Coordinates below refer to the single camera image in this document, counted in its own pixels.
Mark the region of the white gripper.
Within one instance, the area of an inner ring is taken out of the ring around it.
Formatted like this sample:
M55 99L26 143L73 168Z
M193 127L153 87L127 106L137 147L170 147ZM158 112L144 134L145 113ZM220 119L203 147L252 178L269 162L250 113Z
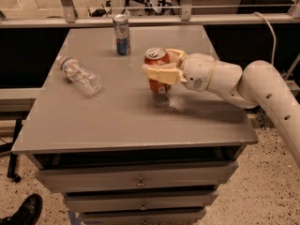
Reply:
M143 74L148 79L166 84L181 83L186 89L197 92L203 92L207 88L215 63L212 56L202 53L187 56L184 51L172 48L168 48L166 52L170 57L170 64L142 66Z

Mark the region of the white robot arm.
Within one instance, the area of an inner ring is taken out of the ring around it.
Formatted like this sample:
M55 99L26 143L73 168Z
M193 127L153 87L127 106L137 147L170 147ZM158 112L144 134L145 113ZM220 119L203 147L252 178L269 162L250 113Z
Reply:
M242 68L202 53L150 48L142 71L152 81L211 92L241 108L261 107L300 166L300 104L271 64L259 60Z

